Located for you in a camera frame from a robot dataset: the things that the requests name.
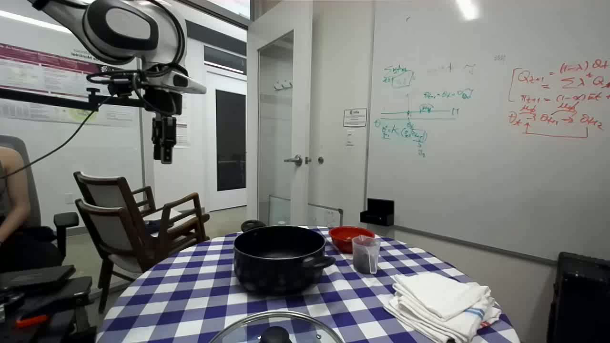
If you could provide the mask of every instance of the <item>white door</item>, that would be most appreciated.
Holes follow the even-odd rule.
[[[305,225],[312,2],[284,0],[247,30],[247,215]]]
[[[245,206],[245,76],[207,69],[207,210]]]

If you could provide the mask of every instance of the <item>ceiling light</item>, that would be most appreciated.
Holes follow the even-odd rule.
[[[480,4],[478,0],[455,0],[457,2],[457,8],[461,11],[461,17],[465,21],[474,21],[480,17]]]

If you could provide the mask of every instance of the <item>blue checkered tablecloth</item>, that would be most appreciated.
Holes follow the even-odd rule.
[[[108,309],[99,341],[209,341],[247,314],[287,309],[326,322],[347,343],[419,343],[428,339],[400,326],[381,305],[392,295],[392,276],[430,270],[467,280],[451,265],[398,240],[381,240],[379,272],[364,276],[352,269],[350,255],[326,244],[335,265],[324,269],[316,286],[291,297],[253,297],[240,290],[232,274],[232,242],[234,234],[213,238],[141,274]],[[518,339],[501,316],[474,341]]]

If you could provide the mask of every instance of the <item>cooking pot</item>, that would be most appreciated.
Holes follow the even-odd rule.
[[[247,293],[299,293],[335,263],[326,240],[299,227],[266,227],[234,238],[234,276]]]
[[[266,225],[263,221],[249,219],[249,221],[242,223],[242,232],[249,232],[249,230],[265,229],[265,227]]]

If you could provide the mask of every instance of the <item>white napkin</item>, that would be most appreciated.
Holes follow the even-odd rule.
[[[434,272],[400,274],[394,278],[394,286],[408,290],[430,312],[444,320],[491,295],[488,286],[476,282],[463,284]]]
[[[476,330],[493,324],[501,311],[480,284],[459,284],[432,272],[394,278],[394,297],[383,301],[400,324],[432,341],[472,341]]]

